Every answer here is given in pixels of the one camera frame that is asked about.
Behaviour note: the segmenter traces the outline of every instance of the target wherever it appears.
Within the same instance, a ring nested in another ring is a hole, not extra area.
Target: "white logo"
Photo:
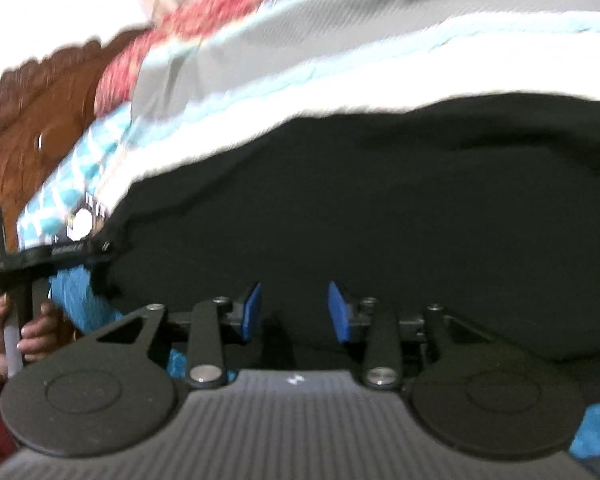
[[[292,384],[293,386],[298,386],[298,384],[304,383],[304,377],[302,377],[302,375],[295,374],[293,377],[289,377],[286,382]]]

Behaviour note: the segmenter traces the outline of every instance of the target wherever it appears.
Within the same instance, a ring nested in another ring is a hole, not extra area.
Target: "black cloth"
[[[123,312],[261,281],[261,319],[301,368],[342,360],[333,279],[406,314],[441,303],[547,358],[587,356],[600,352],[600,102],[508,94],[294,119],[133,184],[98,237],[123,253],[94,290]]]

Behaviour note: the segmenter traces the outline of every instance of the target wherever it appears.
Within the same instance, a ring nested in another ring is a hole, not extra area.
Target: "blue cloth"
[[[83,333],[93,332],[122,317],[106,301],[94,295],[89,280],[90,274],[83,267],[64,270],[51,279],[51,297],[64,306]],[[174,378],[183,378],[185,364],[184,355],[172,350],[167,371]],[[600,456],[600,404],[587,409],[570,452],[577,458]]]

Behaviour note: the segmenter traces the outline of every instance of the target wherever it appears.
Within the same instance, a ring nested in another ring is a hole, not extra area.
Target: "hand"
[[[5,296],[0,297],[0,374],[7,374],[7,357],[4,349],[4,323],[9,315]],[[18,350],[28,362],[40,361],[51,352],[72,340],[74,327],[63,319],[62,311],[51,302],[40,306],[40,316],[22,328]]]

